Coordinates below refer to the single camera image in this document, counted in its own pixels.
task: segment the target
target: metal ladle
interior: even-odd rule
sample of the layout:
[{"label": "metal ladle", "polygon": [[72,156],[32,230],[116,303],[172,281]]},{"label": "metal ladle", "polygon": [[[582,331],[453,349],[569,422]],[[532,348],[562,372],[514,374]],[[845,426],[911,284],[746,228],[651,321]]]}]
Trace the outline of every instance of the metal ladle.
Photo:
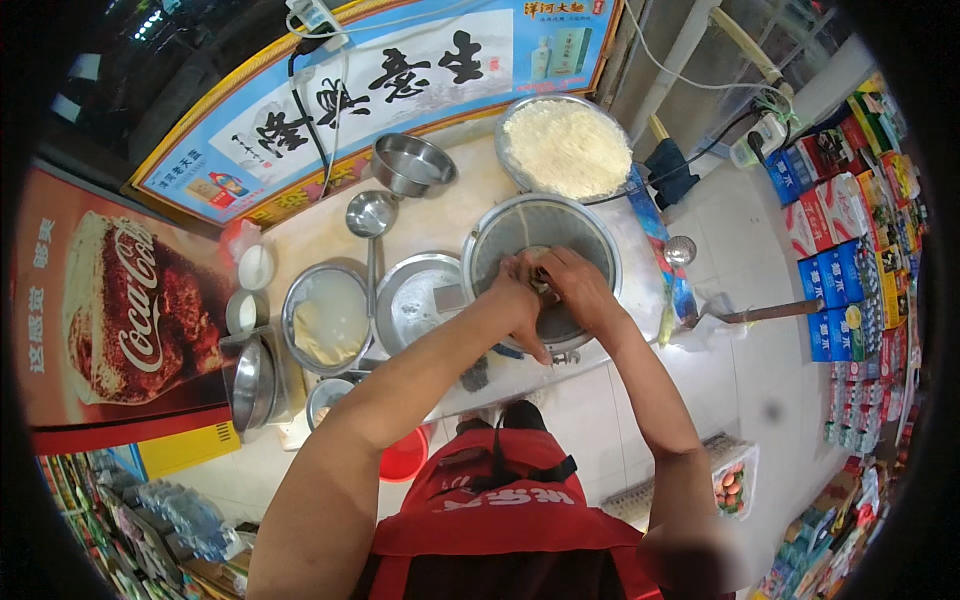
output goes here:
[{"label": "metal ladle", "polygon": [[673,270],[670,277],[670,286],[667,288],[666,304],[660,315],[660,332],[657,334],[657,343],[661,348],[666,346],[673,331],[673,297],[677,289],[677,270],[687,266],[697,257],[697,245],[685,235],[671,237],[663,245],[663,259]]},{"label": "metal ladle", "polygon": [[367,250],[367,316],[376,316],[376,238],[390,230],[396,222],[399,206],[389,192],[360,192],[347,204],[347,229],[369,240]]}]

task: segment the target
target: coca-cola poster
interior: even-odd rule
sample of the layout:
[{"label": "coca-cola poster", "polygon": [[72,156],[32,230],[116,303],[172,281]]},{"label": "coca-cola poster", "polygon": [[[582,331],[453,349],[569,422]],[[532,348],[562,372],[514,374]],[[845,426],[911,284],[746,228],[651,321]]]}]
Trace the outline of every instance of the coca-cola poster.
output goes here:
[{"label": "coca-cola poster", "polygon": [[38,454],[229,420],[216,244],[32,168],[12,259],[13,357]]}]

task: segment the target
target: power strip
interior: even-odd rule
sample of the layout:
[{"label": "power strip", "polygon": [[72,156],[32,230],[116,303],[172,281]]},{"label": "power strip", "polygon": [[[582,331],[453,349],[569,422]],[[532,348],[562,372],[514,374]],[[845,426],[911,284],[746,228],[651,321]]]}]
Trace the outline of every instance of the power strip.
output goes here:
[{"label": "power strip", "polygon": [[[328,23],[333,31],[342,32],[344,30],[323,0],[286,0],[286,5],[290,9],[290,14],[296,16],[303,23],[308,34],[322,33],[325,29],[325,23]],[[336,50],[346,44],[347,39],[347,34],[343,33],[331,36],[324,43],[324,48],[329,51]]]}]

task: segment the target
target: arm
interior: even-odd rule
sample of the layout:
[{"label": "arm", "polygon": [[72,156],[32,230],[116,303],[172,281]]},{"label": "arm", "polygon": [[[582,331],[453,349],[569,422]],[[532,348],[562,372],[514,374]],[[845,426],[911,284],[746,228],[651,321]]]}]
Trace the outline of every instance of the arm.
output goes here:
[{"label": "arm", "polygon": [[383,450],[420,425],[457,377],[507,335],[549,361],[535,329],[540,302],[524,268],[504,259],[487,293],[372,372],[307,438],[260,526],[250,600],[348,597],[373,540]]},{"label": "arm", "polygon": [[600,271],[574,251],[554,248],[538,266],[577,322],[610,354],[636,424],[654,455],[650,528],[716,514],[707,452],[669,373]]}]

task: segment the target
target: chinese calligraphy banner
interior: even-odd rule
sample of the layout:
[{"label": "chinese calligraphy banner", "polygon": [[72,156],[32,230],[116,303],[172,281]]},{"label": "chinese calligraphy banner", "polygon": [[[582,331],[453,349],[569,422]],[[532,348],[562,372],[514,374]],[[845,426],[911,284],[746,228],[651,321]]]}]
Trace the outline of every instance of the chinese calligraphy banner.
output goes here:
[{"label": "chinese calligraphy banner", "polygon": [[[356,181],[384,132],[423,133],[495,114],[516,98],[595,88],[621,4],[476,0],[417,18],[444,0],[395,0],[338,12],[349,42],[287,59],[286,36],[248,60],[181,119],[130,185],[210,223],[272,225]],[[409,19],[390,25],[399,19]],[[307,116],[291,94],[294,85]],[[340,114],[337,116],[337,105]]]},{"label": "chinese calligraphy banner", "polygon": [[220,337],[234,288],[216,244],[31,169],[11,324],[40,454],[229,420]]}]

